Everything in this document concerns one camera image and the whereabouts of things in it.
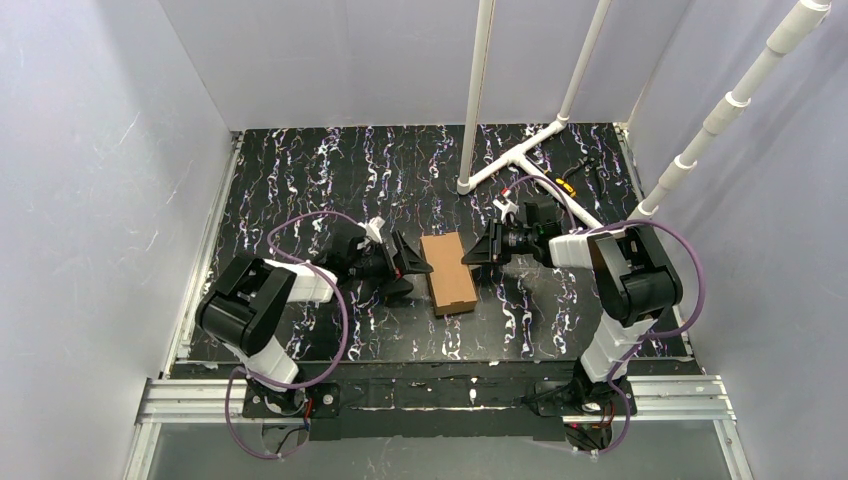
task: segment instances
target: wire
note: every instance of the wire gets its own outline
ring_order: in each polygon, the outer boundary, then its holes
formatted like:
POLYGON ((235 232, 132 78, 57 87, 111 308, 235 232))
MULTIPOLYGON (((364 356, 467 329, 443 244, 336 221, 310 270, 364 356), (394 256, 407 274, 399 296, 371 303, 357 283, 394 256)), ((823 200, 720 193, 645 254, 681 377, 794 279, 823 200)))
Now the wire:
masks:
POLYGON ((701 316, 701 311, 704 309, 704 301, 706 300, 707 295, 706 278, 704 275, 704 266, 701 263, 701 259, 698 258, 698 254, 695 252, 695 247, 692 246, 692 244, 689 243, 688 240, 683 238, 683 235, 681 235, 677 231, 661 223, 657 223, 653 220, 635 219, 624 220, 622 222, 614 223, 612 225, 607 225, 605 227, 597 229, 597 231, 600 232, 606 230, 615 230, 630 225, 649 225, 654 228, 658 228, 674 237, 674 239, 680 243, 683 249, 686 250, 686 253, 689 254, 689 257, 692 259, 692 263, 695 266, 695 276, 698 278, 698 299, 695 301, 695 308, 692 310, 692 314, 689 316, 689 320, 687 320, 683 325, 667 332, 648 332, 640 336, 636 341, 636 344, 633 345, 633 347, 628 350, 627 353, 625 353, 624 356, 621 357, 621 359, 610 369, 609 373, 607 374, 607 385, 609 385, 610 388, 612 388, 619 395, 619 397, 621 397, 621 400, 624 403, 624 426, 621 429, 621 433, 618 435, 618 437, 616 437, 615 440, 613 440, 609 445, 607 445, 606 448, 597 450, 597 453, 599 454, 609 453, 616 447, 618 447, 624 440, 624 437, 627 436, 627 431, 630 429, 630 417, 632 416, 632 413, 630 411, 630 401, 627 398, 627 395, 624 394, 624 391, 619 388, 618 385, 616 385, 613 381, 616 372, 618 372, 622 365, 624 365, 628 360, 630 360, 630 357, 632 357, 637 351, 639 351, 639 348, 641 348, 642 346, 642 342, 644 342, 645 340, 675 337, 692 328, 692 325, 694 325, 695 321, 698 320, 698 317, 701 316))
MULTIPOLYGON (((286 452, 285 454, 279 454, 279 453, 266 454, 266 453, 259 453, 259 452, 253 450, 252 448, 247 446, 247 444, 244 443, 244 441, 241 439, 241 437, 238 436, 238 433, 236 432, 236 429, 233 426, 232 419, 230 419, 230 394, 232 393, 232 390, 233 390, 233 382, 235 381, 236 375, 238 375, 240 373, 244 374, 244 375, 250 375, 253 378, 256 378, 257 380, 260 380, 262 383, 265 383, 267 385, 271 385, 271 386, 274 386, 274 387, 278 387, 278 388, 297 390, 297 389, 301 389, 301 388, 311 387, 313 385, 321 383, 325 378, 330 376, 330 374, 333 372, 333 370, 336 369, 339 362, 341 361, 341 358, 344 355, 345 347, 347 346, 347 334, 348 334, 347 307, 345 306, 344 296, 342 295, 341 290, 339 290, 339 287, 336 286, 336 282, 333 281, 333 279, 331 279, 320 268, 312 265, 311 263, 306 262, 303 259, 295 257, 294 255, 289 255, 288 253, 280 250, 276 245, 274 245, 274 242, 273 242, 273 237, 277 233, 284 230, 289 225, 291 225, 295 222, 299 222, 300 220, 303 220, 304 218, 314 217, 314 216, 318 216, 318 215, 320 215, 320 216, 331 215, 331 216, 341 217, 341 218, 344 218, 345 220, 348 220, 349 222, 351 222, 353 224, 356 224, 356 220, 352 219, 351 217, 349 217, 349 216, 347 216, 343 213, 334 212, 334 211, 331 211, 331 210, 321 210, 321 211, 318 211, 318 212, 308 212, 308 213, 304 213, 303 215, 299 215, 297 217, 289 219, 285 223, 280 225, 279 227, 271 230, 271 232, 268 234, 268 237, 267 237, 268 238, 268 245, 271 247, 272 251, 276 252, 277 254, 281 255, 282 257, 286 258, 287 260, 295 261, 295 262, 299 262, 299 263, 304 264, 307 268, 309 268, 310 270, 315 272, 315 274, 318 275, 321 279, 323 279, 325 282, 327 282, 327 284, 333 290, 333 295, 335 295, 336 300, 338 300, 339 308, 341 309, 341 313, 342 313, 342 335, 341 335, 341 340, 339 341, 338 352, 336 352, 336 355, 333 357, 333 361, 330 362, 330 365, 327 367, 326 370, 324 370, 323 373, 321 373, 317 377, 313 378, 312 380, 308 380, 306 382, 292 383, 292 384, 278 382, 278 381, 271 379, 271 378, 268 378, 265 375, 262 375, 260 373, 250 372, 250 371, 247 370, 246 367, 243 367, 243 366, 238 366, 238 367, 234 368, 233 371, 230 372, 230 378, 229 378, 229 381, 227 382, 227 392, 226 392, 226 395, 224 396, 224 418, 226 419, 227 429, 229 429, 229 431, 230 431, 230 436, 233 437, 233 441, 235 441, 236 444, 239 447, 241 447, 241 449, 244 450, 247 454, 251 455, 252 457, 263 459, 263 460, 274 460, 274 459, 281 458, 281 457, 286 456, 286 455, 291 455, 292 453, 296 452, 300 448, 300 446, 295 447, 293 450, 286 452)), ((310 400, 310 404, 307 407, 307 415, 309 414, 309 409, 311 409, 311 407, 312 407, 312 403, 311 403, 311 400, 310 400)))
POLYGON ((512 182, 512 185, 506 187, 506 190, 512 190, 513 187, 515 187, 519 183, 526 182, 527 180, 530 180, 530 179, 542 180, 543 182, 547 183, 551 188, 553 188, 557 192, 557 195, 559 195, 559 198, 560 198, 560 203, 562 203, 562 206, 565 207, 565 211, 568 212, 568 220, 571 222, 571 230, 576 231, 577 230, 577 221, 574 219, 574 213, 571 211, 571 207, 568 206, 568 200, 566 200, 568 197, 565 195, 565 192, 563 192, 562 189, 559 188, 559 186, 556 183, 554 183, 550 178, 542 176, 542 175, 525 175, 525 176, 519 178, 518 180, 512 182))
POLYGON ((302 431, 304 431, 304 430, 306 430, 307 432, 309 431, 309 430, 307 430, 307 429, 306 429, 306 428, 304 428, 304 427, 297 427, 297 428, 292 428, 291 430, 289 430, 289 431, 286 433, 286 436, 285 436, 285 437, 283 437, 283 441, 282 441, 282 442, 280 442, 280 446, 278 446, 278 447, 277 447, 277 451, 276 451, 276 452, 274 452, 274 453, 275 453, 275 454, 277 454, 277 455, 281 455, 281 454, 280 454, 280 450, 282 450, 282 449, 283 449, 283 445, 285 445, 285 444, 286 444, 286 440, 288 440, 288 439, 289 439, 289 437, 290 437, 293 433, 295 433, 295 432, 302 432, 302 431))
POLYGON ((341 312, 342 312, 341 341, 339 342, 339 350, 336 352, 335 356, 333 356, 333 360, 330 362, 330 366, 328 366, 327 369, 324 370, 323 373, 321 373, 317 377, 313 378, 312 380, 308 380, 306 382, 301 382, 301 383, 282 383, 282 382, 278 382, 278 381, 276 381, 272 378, 268 378, 265 375, 262 375, 260 373, 248 372, 248 374, 250 376, 252 376, 252 377, 254 377, 258 380, 261 380, 262 383, 265 383, 267 385, 272 385, 272 386, 278 387, 278 388, 285 388, 285 389, 291 388, 291 389, 297 390, 299 388, 311 387, 313 385, 317 385, 317 384, 321 383, 322 381, 324 381, 325 378, 329 377, 330 374, 333 373, 333 370, 335 370, 336 367, 339 365, 339 362, 341 362, 342 356, 344 356, 345 347, 347 347, 347 334, 348 334, 347 307, 345 306, 345 303, 344 303, 344 296, 342 296, 342 292, 341 292, 341 290, 339 290, 339 287, 336 286, 336 282, 333 281, 329 276, 327 276, 327 274, 324 273, 323 270, 321 270, 320 268, 312 265, 311 263, 306 262, 306 260, 295 257, 294 255, 290 255, 290 254, 280 250, 279 247, 274 245, 274 236, 277 235, 278 233, 282 232, 283 230, 285 230, 286 227, 288 227, 289 225, 292 225, 293 223, 299 222, 299 221, 303 220, 304 218, 315 217, 315 216, 341 217, 341 218, 353 223, 354 225, 357 225, 356 220, 354 220, 353 218, 351 218, 351 217, 349 217, 349 216, 347 216, 343 213, 340 213, 340 212, 334 212, 332 210, 320 210, 320 211, 317 211, 317 212, 308 212, 308 213, 304 213, 302 215, 298 215, 297 217, 294 217, 292 219, 286 220, 285 223, 283 223, 279 227, 276 227, 273 230, 271 230, 271 232, 268 233, 268 237, 267 237, 268 238, 268 245, 271 247, 271 251, 280 255, 281 257, 285 258, 286 260, 293 261, 293 262, 299 262, 299 263, 302 263, 303 265, 305 265, 306 267, 308 267, 310 270, 315 272, 316 275, 318 275, 325 282, 327 282, 327 284, 330 286, 330 288, 333 289, 333 294, 336 296, 336 300, 338 300, 339 308, 341 309, 341 312))
POLYGON ((306 406, 306 413, 303 414, 303 428, 309 431, 309 414, 312 413, 312 399, 309 399, 309 405, 306 406))

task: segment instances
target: white pvc pipe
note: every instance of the white pvc pipe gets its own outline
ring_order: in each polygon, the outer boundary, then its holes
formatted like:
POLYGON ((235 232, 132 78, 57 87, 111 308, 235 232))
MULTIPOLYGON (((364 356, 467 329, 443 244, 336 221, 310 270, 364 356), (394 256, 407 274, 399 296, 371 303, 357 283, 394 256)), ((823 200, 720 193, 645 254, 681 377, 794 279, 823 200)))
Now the white pvc pipe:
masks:
POLYGON ((474 137, 477 117, 480 114, 480 97, 483 96, 483 78, 486 76, 486 57, 492 33, 495 0, 480 0, 477 6, 477 31, 474 34, 474 54, 471 61, 471 82, 468 87, 468 106, 465 110, 465 131, 462 139, 462 157, 459 164, 457 191, 464 195, 471 191, 471 158, 474 155, 474 137))
POLYGON ((733 88, 733 98, 739 101, 745 101, 751 98, 754 90, 759 88, 763 80, 768 77, 774 67, 777 66, 783 55, 778 54, 770 48, 766 48, 759 57, 751 65, 751 68, 745 72, 736 87, 733 88))
POLYGON ((629 218, 650 218, 657 212, 660 202, 689 176, 698 163, 697 159, 713 140, 745 111, 750 104, 751 95, 762 85, 780 59, 794 50, 829 12, 830 3, 824 3, 824 0, 799 0, 795 4, 766 41, 765 50, 745 72, 736 87, 719 100, 695 138, 689 142, 683 153, 674 158, 660 176, 657 186, 639 203, 629 218))
POLYGON ((574 67, 574 73, 571 74, 571 82, 568 83, 568 90, 566 90, 565 99, 562 101, 562 108, 559 109, 557 115, 557 120, 563 123, 568 121, 571 105, 574 104, 574 98, 577 97, 577 90, 583 80, 583 74, 586 73, 589 58, 592 56, 592 50, 595 49, 595 43, 601 34, 601 26, 604 24, 611 3, 612 0, 599 0, 598 6, 595 8, 595 15, 592 17, 592 23, 589 24, 589 32, 586 33, 583 48, 580 50, 580 56, 577 57, 577 65, 574 67))

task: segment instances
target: floor panel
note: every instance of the floor panel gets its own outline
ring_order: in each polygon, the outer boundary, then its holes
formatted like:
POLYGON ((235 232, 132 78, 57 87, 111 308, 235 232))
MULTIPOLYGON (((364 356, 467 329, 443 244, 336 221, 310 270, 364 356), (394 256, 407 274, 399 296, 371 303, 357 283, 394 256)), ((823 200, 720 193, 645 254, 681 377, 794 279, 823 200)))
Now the floor panel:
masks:
MULTIPOLYGON (((532 135, 542 125, 484 125, 477 136, 476 169, 532 135)), ((472 194, 456 194, 460 126, 346 127, 250 130, 238 159, 218 233, 211 283, 242 251, 273 257, 266 236, 295 215, 322 209, 356 219, 386 220, 418 248, 422 234, 458 231, 466 249, 496 215, 491 201, 523 175, 502 171, 472 194)), ((577 201, 604 223, 626 218, 636 206, 612 125, 573 124, 529 153, 543 170, 572 173, 577 201), (585 157, 591 160, 580 168, 585 157)), ((519 200, 538 195, 517 189, 519 200)), ((277 241, 285 251, 310 258, 327 242, 332 221, 304 221, 277 241)), ((601 307, 594 279, 579 269, 547 269, 519 258, 501 269, 473 272, 479 303, 472 313, 437 318, 426 279, 410 277, 415 290, 388 308, 346 286, 351 327, 345 360, 549 360, 576 359, 588 346, 601 307)), ((665 330, 675 325, 661 325, 665 330)), ((290 305, 277 336, 299 360, 326 360, 338 348, 335 305, 290 305)), ((685 356, 679 338, 655 342, 641 355, 685 356)), ((233 361, 204 332, 192 339, 191 360, 233 361)))

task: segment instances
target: purple cable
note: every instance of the purple cable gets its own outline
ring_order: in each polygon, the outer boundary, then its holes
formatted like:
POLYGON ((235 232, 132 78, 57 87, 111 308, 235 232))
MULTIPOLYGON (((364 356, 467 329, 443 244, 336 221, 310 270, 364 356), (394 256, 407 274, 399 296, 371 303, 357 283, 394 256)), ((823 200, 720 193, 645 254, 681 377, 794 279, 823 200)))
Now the purple cable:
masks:
POLYGON ((689 320, 687 320, 683 325, 681 325, 678 328, 675 328, 674 330, 669 330, 667 332, 646 333, 646 334, 642 335, 637 340, 636 345, 633 345, 633 348, 628 350, 627 353, 625 353, 624 356, 621 357, 621 360, 619 360, 618 363, 616 363, 612 367, 610 372, 607 374, 607 385, 609 385, 610 388, 612 388, 616 393, 618 393, 619 397, 621 397, 621 400, 624 403, 624 426, 622 427, 621 433, 618 435, 618 437, 616 437, 616 439, 613 440, 612 443, 610 443, 607 446, 607 448, 598 450, 599 454, 609 453, 613 449, 618 447, 621 444, 621 442, 624 440, 624 437, 627 435, 627 431, 630 430, 630 417, 631 417, 630 402, 627 400, 627 395, 624 394, 624 391, 621 390, 618 387, 618 385, 613 383, 613 378, 615 378, 615 373, 621 368, 622 365, 624 365, 625 362, 630 360, 630 357, 632 357, 637 351, 639 351, 639 349, 642 346, 642 342, 644 342, 645 340, 674 337, 674 336, 680 335, 681 333, 685 332, 686 330, 689 330, 692 327, 692 325, 695 323, 695 321, 698 319, 698 317, 701 316, 701 311, 704 309, 704 301, 706 300, 706 296, 707 296, 706 278, 705 278, 705 275, 704 275, 704 266, 703 266, 703 264, 701 264, 701 259, 698 258, 698 254, 695 253, 695 247, 693 247, 692 244, 689 243, 688 240, 683 238, 683 235, 681 235, 677 231, 672 230, 671 228, 669 228, 669 227, 667 227, 667 226, 665 226, 661 223, 657 223, 653 220, 624 220, 622 222, 614 223, 612 225, 607 225, 605 227, 601 227, 600 229, 596 229, 596 230, 600 232, 600 231, 613 230, 613 229, 617 229, 617 228, 627 227, 627 226, 630 226, 630 225, 650 225, 654 228, 659 228, 660 230, 668 233, 669 235, 674 237, 675 240, 680 242, 680 245, 683 246, 683 248, 686 250, 686 252, 692 258, 692 263, 695 265, 695 275, 698 278, 698 300, 695 302, 695 308, 692 310, 692 314, 689 316, 689 320))
POLYGON ((290 261, 293 261, 293 262, 299 262, 299 263, 304 264, 310 270, 315 272, 316 275, 318 275, 319 277, 324 279, 324 281, 327 282, 328 285, 330 285, 330 288, 333 289, 333 294, 336 296, 336 300, 339 301, 339 308, 342 311, 342 339, 339 342, 339 351, 336 352, 336 355, 333 357, 332 362, 330 362, 330 366, 327 367, 326 370, 324 370, 324 373, 322 373, 321 375, 318 375, 317 377, 313 378, 312 380, 307 380, 307 381, 302 382, 302 383, 282 383, 282 382, 278 382, 276 380, 273 380, 271 378, 268 378, 265 375, 262 375, 262 374, 259 374, 259 373, 254 373, 254 372, 250 372, 250 371, 247 372, 248 375, 250 375, 250 376, 252 376, 252 377, 254 377, 258 380, 261 380, 263 383, 266 383, 268 385, 272 385, 274 387, 286 388, 286 389, 291 388, 293 390, 297 390, 299 388, 306 388, 306 387, 311 387, 313 385, 317 385, 317 384, 321 383, 325 378, 329 377, 331 373, 333 373, 333 370, 336 369, 336 367, 339 365, 339 362, 342 360, 342 356, 344 356, 344 349, 347 346, 348 318, 347 318, 347 307, 345 307, 344 296, 342 295, 341 290, 339 290, 339 287, 336 286, 336 282, 334 282, 332 279, 330 279, 330 277, 328 277, 326 273, 321 271, 320 268, 312 265, 311 263, 306 263, 306 260, 295 257, 294 255, 290 255, 290 254, 280 250, 279 247, 274 245, 274 240, 273 240, 274 235, 280 233, 286 227, 288 227, 289 225, 291 225, 295 222, 299 222, 299 221, 303 220, 304 218, 315 217, 315 216, 326 216, 326 215, 341 217, 341 218, 344 218, 345 220, 353 223, 354 225, 357 225, 356 220, 350 218, 349 216, 345 215, 344 213, 334 212, 332 210, 320 210, 320 211, 317 211, 317 212, 308 212, 308 213, 304 213, 303 215, 298 215, 297 217, 286 220, 285 223, 283 223, 279 227, 271 230, 271 232, 268 233, 268 245, 271 247, 271 250, 274 251, 274 253, 277 253, 278 255, 285 258, 286 260, 290 260, 290 261))
POLYGON ((300 450, 300 447, 302 447, 303 444, 306 442, 301 443, 300 445, 297 445, 296 447, 284 453, 259 453, 256 450, 248 447, 247 444, 244 443, 244 441, 238 436, 238 433, 236 432, 236 429, 233 426, 233 422, 230 419, 230 394, 233 390, 233 382, 235 382, 236 375, 239 373, 247 374, 247 371, 242 367, 236 367, 233 369, 232 372, 230 372, 230 379, 227 382, 227 393, 224 395, 224 417, 227 421, 227 428, 230 430, 230 436, 233 437, 233 440, 236 442, 236 444, 241 447, 241 449, 244 450, 248 455, 258 458, 260 460, 276 460, 278 458, 285 458, 293 454, 294 452, 300 450))
POLYGON ((530 179, 542 180, 544 182, 547 182, 548 185, 551 186, 551 188, 556 190, 557 195, 559 195, 560 200, 562 200, 562 202, 561 202, 562 206, 565 207, 565 211, 568 212, 568 219, 571 221, 571 229, 572 229, 572 231, 576 231, 577 230, 577 221, 574 220, 574 213, 571 212, 571 208, 568 206, 568 201, 566 200, 567 197, 565 196, 565 192, 563 192, 562 189, 559 188, 557 186, 557 184, 554 183, 550 178, 543 177, 542 175, 525 175, 525 176, 519 178, 518 180, 512 182, 512 185, 506 187, 506 189, 512 190, 512 188, 515 187, 516 185, 518 185, 519 183, 526 182, 527 180, 530 180, 530 179))
POLYGON ((233 369, 232 372, 230 372, 230 380, 227 383, 227 392, 226 392, 226 395, 224 396, 224 417, 225 417, 226 422, 227 422, 227 428, 230 430, 230 435, 233 437, 233 440, 236 442, 236 444, 238 444, 239 447, 241 447, 242 450, 247 452, 249 455, 256 457, 256 458, 259 458, 259 459, 263 459, 263 460, 274 460, 274 459, 277 459, 277 458, 282 458, 282 457, 291 455, 292 453, 296 452, 300 448, 300 446, 297 446, 297 447, 293 448, 292 450, 290 450, 286 453, 283 453, 283 454, 266 454, 266 453, 259 453, 255 450, 253 450, 252 448, 248 447, 247 444, 244 443, 244 441, 238 436, 238 433, 236 432, 236 429, 235 429, 235 427, 233 427, 233 423, 230 420, 230 393, 232 392, 233 382, 235 381, 236 375, 239 374, 239 373, 244 373, 245 375, 249 375, 249 376, 252 376, 252 377, 254 377, 258 380, 261 380, 263 383, 266 383, 268 385, 272 385, 272 386, 279 387, 279 388, 285 388, 285 389, 297 390, 297 389, 300 389, 300 388, 311 387, 313 385, 321 383, 325 378, 327 378, 328 376, 330 376, 331 373, 333 373, 333 370, 335 370, 336 367, 339 365, 339 362, 341 362, 342 356, 344 355, 345 347, 347 346, 347 334, 348 334, 347 307, 345 306, 345 303, 344 303, 344 296, 342 295, 341 290, 339 290, 339 287, 336 286, 336 282, 334 282, 329 276, 327 276, 327 274, 324 273, 320 268, 312 265, 311 263, 307 263, 303 259, 300 259, 298 257, 295 257, 294 255, 290 255, 290 254, 280 250, 276 245, 274 245, 274 242, 273 242, 274 235, 281 232, 283 229, 285 229, 289 225, 291 225, 295 222, 299 222, 300 220, 303 220, 304 218, 314 217, 314 216, 319 216, 319 215, 320 216, 332 215, 332 216, 336 216, 336 217, 341 217, 341 218, 344 218, 345 220, 350 221, 354 225, 357 224, 356 220, 350 218, 349 216, 347 216, 343 213, 334 212, 334 211, 331 211, 331 210, 321 210, 321 211, 318 211, 318 212, 304 213, 303 215, 299 215, 295 218, 287 220, 285 223, 283 223, 279 227, 271 230, 271 232, 268 234, 268 245, 271 246, 271 250, 273 250, 277 254, 281 255, 283 258, 290 260, 290 261, 294 261, 294 262, 304 264, 307 268, 309 268, 310 270, 315 272, 316 275, 321 277, 321 279, 323 279, 325 282, 327 282, 327 284, 330 286, 330 288, 333 289, 333 295, 336 297, 336 300, 338 300, 339 308, 342 311, 342 338, 341 338, 341 341, 339 342, 339 351, 336 352, 336 355, 333 357, 333 361, 330 362, 330 366, 327 367, 327 369, 324 370, 324 372, 321 375, 318 375, 317 377, 313 378, 312 380, 308 380, 308 381, 302 382, 302 383, 282 383, 282 382, 278 382, 276 380, 270 379, 270 378, 266 377, 265 375, 250 372, 250 371, 247 370, 246 367, 241 367, 241 366, 236 367, 236 368, 233 369))

